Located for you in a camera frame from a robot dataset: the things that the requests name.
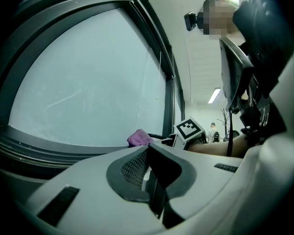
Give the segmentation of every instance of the white ceiling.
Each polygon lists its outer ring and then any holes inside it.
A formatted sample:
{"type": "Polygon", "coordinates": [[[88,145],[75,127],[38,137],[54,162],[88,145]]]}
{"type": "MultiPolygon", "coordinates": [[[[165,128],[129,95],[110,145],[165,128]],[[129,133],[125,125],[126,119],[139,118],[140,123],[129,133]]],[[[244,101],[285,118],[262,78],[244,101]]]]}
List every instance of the white ceiling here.
{"type": "MultiPolygon", "coordinates": [[[[218,39],[198,29],[188,32],[183,16],[198,12],[205,0],[149,0],[172,45],[186,103],[207,104],[214,88],[222,88],[218,39]]],[[[219,93],[213,104],[226,104],[219,93]]]]}

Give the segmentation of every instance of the window frame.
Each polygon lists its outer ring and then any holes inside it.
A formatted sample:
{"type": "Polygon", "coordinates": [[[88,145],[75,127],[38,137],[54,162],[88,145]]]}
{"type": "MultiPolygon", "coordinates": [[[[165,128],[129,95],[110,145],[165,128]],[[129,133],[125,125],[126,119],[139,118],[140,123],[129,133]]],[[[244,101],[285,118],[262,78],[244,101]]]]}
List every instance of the window frame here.
{"type": "MultiPolygon", "coordinates": [[[[148,0],[26,0],[12,17],[10,35],[0,49],[0,164],[4,168],[13,165],[13,169],[22,174],[50,178],[82,159],[127,148],[57,143],[8,125],[19,86],[44,49],[81,21],[117,8],[129,15],[153,52],[162,53],[161,69],[166,76],[162,135],[168,137],[173,133],[174,94],[179,94],[183,118],[183,91],[172,47],[148,0]],[[79,153],[64,153],[65,150],[79,153]]],[[[160,55],[155,56],[159,62],[160,55]]]]}

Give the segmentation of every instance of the black cable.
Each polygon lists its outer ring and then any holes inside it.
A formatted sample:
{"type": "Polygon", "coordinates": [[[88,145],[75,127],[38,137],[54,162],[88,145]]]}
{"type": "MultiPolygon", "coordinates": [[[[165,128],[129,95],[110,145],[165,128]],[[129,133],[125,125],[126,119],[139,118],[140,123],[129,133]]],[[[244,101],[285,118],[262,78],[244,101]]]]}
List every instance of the black cable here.
{"type": "Polygon", "coordinates": [[[230,134],[229,134],[229,145],[227,146],[227,153],[228,157],[232,155],[232,148],[233,148],[233,125],[232,125],[232,113],[229,111],[230,117],[230,134]]]}

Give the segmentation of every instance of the purple cloth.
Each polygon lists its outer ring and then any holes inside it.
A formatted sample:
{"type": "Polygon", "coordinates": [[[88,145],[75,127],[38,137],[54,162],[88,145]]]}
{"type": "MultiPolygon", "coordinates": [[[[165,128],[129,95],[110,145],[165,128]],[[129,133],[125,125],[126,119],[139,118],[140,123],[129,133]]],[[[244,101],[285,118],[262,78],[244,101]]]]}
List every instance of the purple cloth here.
{"type": "Polygon", "coordinates": [[[153,142],[153,139],[142,129],[137,130],[128,139],[129,147],[140,145],[148,145],[153,142]]]}

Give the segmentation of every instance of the mesh grille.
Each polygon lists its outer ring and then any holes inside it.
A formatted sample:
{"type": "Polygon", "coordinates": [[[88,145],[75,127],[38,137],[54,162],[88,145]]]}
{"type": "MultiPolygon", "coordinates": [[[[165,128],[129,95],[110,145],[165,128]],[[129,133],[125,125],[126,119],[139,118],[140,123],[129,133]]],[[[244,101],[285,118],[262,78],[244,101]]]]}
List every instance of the mesh grille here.
{"type": "Polygon", "coordinates": [[[146,150],[122,166],[122,176],[128,183],[141,189],[148,167],[146,150]]]}

